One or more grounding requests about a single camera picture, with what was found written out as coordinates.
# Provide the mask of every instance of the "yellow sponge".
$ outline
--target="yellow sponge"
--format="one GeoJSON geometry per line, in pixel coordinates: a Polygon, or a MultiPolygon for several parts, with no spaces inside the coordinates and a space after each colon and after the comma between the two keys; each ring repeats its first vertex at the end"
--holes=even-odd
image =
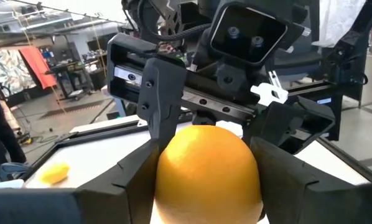
{"type": "Polygon", "coordinates": [[[46,169],[41,175],[41,181],[46,184],[56,184],[67,177],[70,166],[66,163],[56,163],[46,169]]]}

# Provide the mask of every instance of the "yellow object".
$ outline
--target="yellow object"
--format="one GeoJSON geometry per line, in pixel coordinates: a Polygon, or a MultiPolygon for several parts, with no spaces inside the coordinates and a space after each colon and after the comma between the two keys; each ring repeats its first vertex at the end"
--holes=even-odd
{"type": "Polygon", "coordinates": [[[41,181],[46,184],[56,184],[67,177],[70,167],[66,163],[58,163],[50,166],[41,175],[41,181]]]}
{"type": "Polygon", "coordinates": [[[156,205],[165,224],[257,223],[263,203],[248,146],[216,126],[189,126],[161,154],[156,205]]]}

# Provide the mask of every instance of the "white table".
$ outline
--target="white table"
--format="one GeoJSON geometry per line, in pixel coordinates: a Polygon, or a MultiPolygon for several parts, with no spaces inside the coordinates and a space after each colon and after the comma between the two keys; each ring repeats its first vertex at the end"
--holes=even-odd
{"type": "MultiPolygon", "coordinates": [[[[71,132],[82,133],[97,128],[110,127],[113,125],[137,120],[139,120],[137,116],[130,116],[114,119],[111,121],[104,121],[101,123],[75,127],[71,130],[71,132]]],[[[177,131],[188,125],[191,124],[184,123],[178,125],[177,131]]],[[[217,123],[217,126],[229,129],[238,136],[242,135],[241,126],[237,124],[220,121],[217,123]]],[[[113,167],[119,160],[126,157],[129,153],[131,153],[133,150],[141,146],[149,139],[149,132],[143,131],[140,133],[128,134],[126,136],[118,136],[100,141],[92,141],[59,149],[39,170],[36,171],[36,173],[32,177],[30,177],[26,181],[25,186],[27,188],[79,187],[113,167]],[[46,167],[55,162],[66,162],[67,164],[69,164],[70,171],[68,173],[68,178],[60,184],[54,186],[42,184],[39,181],[38,176],[46,167]]],[[[302,152],[296,155],[296,157],[324,172],[327,172],[351,184],[360,185],[369,182],[362,175],[357,173],[357,171],[353,170],[317,141],[306,147],[302,152]]],[[[152,214],[151,223],[162,223],[155,210],[152,214]]],[[[259,224],[265,223],[268,223],[266,218],[259,222],[259,224]]]]}

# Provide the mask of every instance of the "red cloth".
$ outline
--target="red cloth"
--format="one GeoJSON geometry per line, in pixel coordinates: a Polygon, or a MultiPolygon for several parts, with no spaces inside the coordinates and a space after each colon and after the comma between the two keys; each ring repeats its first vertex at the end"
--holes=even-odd
{"type": "Polygon", "coordinates": [[[36,47],[24,47],[20,49],[20,53],[41,82],[43,89],[56,85],[56,79],[53,75],[45,75],[45,72],[49,71],[49,67],[36,47]]]}

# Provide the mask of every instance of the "ceiling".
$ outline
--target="ceiling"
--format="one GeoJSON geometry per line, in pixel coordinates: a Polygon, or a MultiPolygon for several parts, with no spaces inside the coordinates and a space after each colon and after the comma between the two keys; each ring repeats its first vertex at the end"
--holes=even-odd
{"type": "Polygon", "coordinates": [[[0,47],[25,42],[24,33],[31,38],[43,38],[70,34],[107,22],[55,9],[38,10],[36,6],[23,2],[0,0],[0,47]]]}

